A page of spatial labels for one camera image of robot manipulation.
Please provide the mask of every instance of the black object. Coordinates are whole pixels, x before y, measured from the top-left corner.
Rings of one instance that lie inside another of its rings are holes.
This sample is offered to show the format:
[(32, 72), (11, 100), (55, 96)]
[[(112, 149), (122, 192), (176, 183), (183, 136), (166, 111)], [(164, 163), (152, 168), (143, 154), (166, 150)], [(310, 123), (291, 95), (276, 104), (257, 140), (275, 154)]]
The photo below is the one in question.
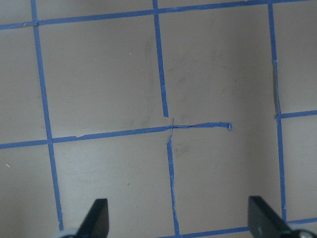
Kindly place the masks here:
[(260, 197), (249, 197), (248, 226), (254, 238), (317, 238), (311, 231), (292, 230)]
[(107, 199), (96, 199), (75, 238), (106, 238), (109, 232)]

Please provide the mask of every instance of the concrete floor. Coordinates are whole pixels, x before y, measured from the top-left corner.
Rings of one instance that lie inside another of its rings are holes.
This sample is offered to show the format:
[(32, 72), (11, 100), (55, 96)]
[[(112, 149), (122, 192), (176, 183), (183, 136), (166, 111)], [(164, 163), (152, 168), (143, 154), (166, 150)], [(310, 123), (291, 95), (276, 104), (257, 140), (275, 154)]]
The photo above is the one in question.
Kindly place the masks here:
[(250, 238), (249, 195), (317, 230), (317, 1), (153, 2), (0, 0), (1, 237), (104, 197), (109, 238)]

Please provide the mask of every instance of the gray floor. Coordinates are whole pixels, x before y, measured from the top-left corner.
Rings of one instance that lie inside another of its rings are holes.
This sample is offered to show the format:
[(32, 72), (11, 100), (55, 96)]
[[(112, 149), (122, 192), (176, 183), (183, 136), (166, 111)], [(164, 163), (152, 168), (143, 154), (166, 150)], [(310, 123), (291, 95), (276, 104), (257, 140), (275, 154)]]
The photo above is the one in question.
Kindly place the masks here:
[[(229, 1), (158, 0), (158, 7), (217, 2)], [(36, 4), (39, 20), (153, 9), (151, 0)], [(0, 5), (0, 24), (32, 21), (28, 1)], [(281, 112), (317, 110), (317, 1), (275, 3), (273, 10)], [(267, 4), (163, 13), (159, 23), (168, 118), (153, 14), (38, 26), (53, 146), (33, 27), (0, 30), (1, 237), (58, 232), (52, 159), (65, 229), (106, 197), (110, 238), (173, 237), (171, 131), (74, 137), (168, 126), (172, 118), (175, 125), (233, 126), (173, 130), (180, 234), (250, 238), (230, 234), (247, 226), (249, 195), (282, 215)], [(287, 221), (317, 230), (316, 118), (282, 119), (282, 132)]]

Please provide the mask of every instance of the vertical blue tape line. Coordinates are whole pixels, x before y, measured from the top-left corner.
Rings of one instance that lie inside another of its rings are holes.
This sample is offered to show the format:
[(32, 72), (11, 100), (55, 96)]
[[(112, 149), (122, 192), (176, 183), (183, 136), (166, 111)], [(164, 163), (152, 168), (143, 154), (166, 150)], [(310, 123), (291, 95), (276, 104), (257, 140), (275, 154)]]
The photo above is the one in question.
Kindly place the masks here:
[[(153, 0), (153, 8), (155, 11), (159, 8), (158, 0)], [(155, 38), (157, 42), (158, 72), (159, 72), (160, 92), (162, 96), (163, 114), (164, 114), (164, 117), (168, 117), (165, 76), (164, 76), (164, 66), (163, 66), (163, 53), (162, 53), (162, 44), (161, 44), (160, 29), (159, 29), (159, 14), (156, 12), (154, 14), (154, 26), (155, 26)]]
[(271, 1), (268, 2), (268, 20), (269, 20), (269, 33), (271, 38), (271, 51), (272, 51), (272, 63), (275, 72), (275, 89), (276, 99), (278, 106), (278, 114), (281, 115), (281, 105), (279, 101), (279, 85), (278, 85), (278, 73), (277, 73), (277, 53), (276, 53), (276, 40), (275, 40), (275, 27), (274, 27), (274, 15), (273, 15), (273, 4)]
[(175, 194), (174, 194), (174, 163), (173, 163), (173, 152), (172, 152), (172, 132), (167, 141), (167, 158), (168, 158), (168, 169), (169, 169), (169, 181), (170, 181), (170, 192), (172, 197), (172, 208), (173, 208), (173, 219), (174, 219), (174, 231), (175, 236), (179, 237), (179, 224), (176, 215), (176, 202), (175, 202)]
[(282, 121), (281, 121), (282, 112), (281, 112), (281, 106), (279, 101), (274, 14), (273, 14), (273, 4), (271, 0), (269, 0), (267, 3), (267, 9), (268, 9), (269, 31), (270, 31), (270, 38), (271, 38), (272, 61), (273, 61), (273, 66), (275, 71), (276, 98), (277, 98), (277, 106), (278, 106), (278, 116), (276, 118), (276, 122), (277, 122), (278, 160), (279, 160), (279, 176), (280, 176), (280, 190), (281, 190), (281, 210), (282, 210), (282, 219), (286, 221), (287, 216), (286, 216), (285, 174), (284, 174), (283, 135), (282, 135)]
[[(31, 0), (31, 8), (32, 8), (32, 18), (34, 21), (37, 21), (35, 0)], [(40, 78), (45, 128), (46, 128), (51, 171), (52, 171), (52, 178), (53, 178), (53, 188), (54, 188), (55, 203), (56, 203), (56, 210), (57, 210), (57, 219), (59, 222), (58, 227), (59, 227), (59, 230), (63, 230), (63, 219), (62, 219), (61, 205), (59, 200), (60, 195), (59, 195), (59, 188), (58, 188), (58, 182), (57, 182), (57, 171), (56, 171), (56, 164), (55, 164), (55, 158), (54, 158), (54, 148), (53, 148), (52, 131), (51, 131), (50, 118), (49, 118), (48, 99), (46, 96), (39, 27), (37, 25), (34, 26), (33, 31), (34, 31), (34, 41), (35, 41), (36, 57), (37, 57), (37, 63), (38, 63), (39, 78)]]

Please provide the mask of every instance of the blue tape grid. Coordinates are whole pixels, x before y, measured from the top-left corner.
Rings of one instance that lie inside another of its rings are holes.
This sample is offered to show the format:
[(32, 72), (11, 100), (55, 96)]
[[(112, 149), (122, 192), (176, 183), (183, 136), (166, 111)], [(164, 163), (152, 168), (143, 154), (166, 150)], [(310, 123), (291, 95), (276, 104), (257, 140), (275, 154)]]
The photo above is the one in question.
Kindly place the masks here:
[[(165, 131), (168, 129), (173, 130), (174, 128), (185, 129), (185, 128), (198, 128), (198, 127), (202, 128), (202, 127), (221, 126), (221, 127), (227, 127), (231, 130), (232, 126), (230, 123), (208, 122), (208, 123), (198, 124), (198, 125), (176, 125), (176, 126), (170, 125), (170, 126), (144, 128), (144, 129), (137, 129), (137, 130), (126, 130), (126, 131), (117, 131), (117, 132), (89, 134), (89, 135), (84, 135), (81, 137), (69, 136), (69, 137), (61, 137), (61, 138), (52, 138), (52, 131), (51, 131), (50, 119), (49, 119), (48, 101), (47, 101), (47, 96), (46, 96), (44, 69), (43, 69), (43, 62), (42, 62), (41, 44), (40, 44), (38, 26), (39, 25), (48, 25), (48, 24), (80, 22), (80, 21), (93, 21), (93, 20), (101, 20), (101, 19), (135, 17), (135, 16), (143, 16), (143, 15), (153, 14), (154, 15), (154, 22), (155, 22), (156, 41), (157, 41), (158, 67), (159, 67), (159, 78), (160, 78), (161, 95), (162, 95), (163, 114), (165, 117), (168, 117), (166, 88), (165, 88), (165, 79), (164, 79), (164, 70), (163, 70), (163, 56), (162, 56), (160, 28), (159, 28), (159, 14), (172, 13), (172, 12), (183, 12), (183, 11), (190, 11), (190, 10), (205, 10), (205, 9), (217, 9), (217, 8), (227, 8), (227, 7), (236, 7), (236, 6), (267, 4), (269, 28), (270, 28), (270, 38), (271, 38), (271, 51), (272, 51), (271, 53), (272, 53), (272, 62), (273, 62), (274, 71), (275, 71), (275, 78), (276, 78), (276, 95), (277, 95), (277, 104), (278, 104), (278, 115), (276, 117), (276, 121), (277, 121), (277, 135), (278, 135), (279, 166), (280, 166), (282, 218), (284, 220), (286, 220), (287, 216), (286, 216), (285, 178), (284, 178), (283, 140), (282, 140), (282, 121), (281, 121), (281, 119), (314, 116), (314, 115), (317, 115), (317, 110), (306, 111), (306, 112), (294, 112), (294, 113), (287, 113), (287, 114), (282, 114), (282, 112), (281, 112), (280, 101), (279, 101), (279, 88), (278, 88), (279, 85), (278, 85), (278, 72), (277, 72), (277, 54), (276, 54), (276, 42), (275, 42), (274, 16), (273, 16), (273, 7), (272, 6), (274, 3), (299, 2), (299, 1), (307, 1), (307, 0), (249, 0), (249, 1), (225, 2), (225, 3), (203, 4), (203, 5), (194, 5), (194, 6), (180, 6), (180, 7), (170, 7), (170, 8), (158, 8), (158, 1), (153, 0), (153, 9), (150, 9), (150, 10), (38, 20), (37, 19), (37, 10), (36, 10), (36, 1), (31, 0), (32, 21), (0, 25), (0, 30), (14, 29), (14, 28), (26, 27), (26, 26), (33, 26), (34, 27), (34, 39), (35, 39), (36, 54), (37, 54), (37, 61), (38, 61), (38, 70), (39, 70), (39, 78), (40, 78), (40, 85), (41, 85), (41, 94), (42, 94), (42, 103), (43, 103), (43, 110), (44, 110), (47, 140), (35, 140), (35, 141), (24, 141), (24, 142), (0, 144), (0, 149), (16, 148), (16, 147), (24, 147), (24, 146), (34, 146), (34, 145), (45, 145), (45, 144), (48, 145), (51, 170), (52, 170), (52, 177), (53, 177), (55, 201), (56, 201), (56, 208), (57, 208), (57, 215), (58, 215), (58, 220), (59, 220), (59, 228), (60, 228), (60, 230), (62, 230), (63, 229), (62, 213), (61, 213), (61, 206), (60, 206), (60, 202), (59, 202), (59, 190), (58, 190), (57, 173), (56, 173), (56, 166), (55, 166), (55, 159), (54, 159), (53, 143), (61, 143), (61, 142), (68, 142), (68, 141), (75, 141), (75, 140), (106, 138), (106, 137), (113, 137), (113, 136), (125, 136), (125, 135), (132, 135), (132, 134), (152, 133), (152, 132)], [(173, 160), (172, 160), (171, 137), (169, 138), (169, 140), (167, 142), (167, 153), (168, 153), (168, 164), (169, 164), (169, 170), (170, 170), (170, 178), (173, 178), (174, 169), (173, 169)], [(174, 228), (175, 228), (175, 236), (170, 236), (170, 237), (194, 238), (194, 237), (204, 237), (204, 236), (212, 236), (212, 235), (220, 235), (220, 234), (228, 234), (228, 233), (248, 231), (247, 227), (242, 227), (242, 228), (232, 228), (232, 229), (225, 229), (225, 230), (218, 230), (218, 231), (209, 231), (209, 232), (180, 235), (179, 234), (179, 225), (178, 225), (176, 210), (175, 210), (175, 197), (174, 197), (174, 192), (173, 192), (174, 180), (171, 179), (170, 183), (171, 183)], [(298, 224), (311, 223), (311, 222), (317, 222), (317, 218), (290, 221), (290, 223), (298, 223)]]
[[(32, 8), (32, 20), (37, 21), (37, 12), (36, 12), (35, 0), (31, 0), (31, 8)], [(57, 181), (57, 172), (56, 172), (56, 164), (55, 164), (55, 157), (54, 157), (53, 139), (52, 139), (50, 118), (49, 118), (48, 99), (46, 96), (44, 69), (43, 69), (43, 61), (42, 61), (40, 32), (39, 32), (38, 25), (33, 26), (33, 31), (34, 31), (36, 58), (37, 58), (39, 78), (40, 78), (42, 104), (43, 104), (45, 128), (46, 128), (46, 135), (47, 135), (47, 143), (48, 143), (48, 148), (49, 148), (49, 156), (50, 156), (51, 171), (52, 171), (52, 178), (53, 178), (53, 188), (54, 188), (54, 195), (55, 195), (57, 218), (58, 218), (58, 222), (59, 222), (58, 227), (59, 227), (59, 230), (61, 231), (61, 230), (63, 230), (63, 217), (62, 217), (61, 205), (60, 205), (60, 199), (59, 199), (60, 195), (59, 195), (59, 188), (58, 188), (58, 181)]]

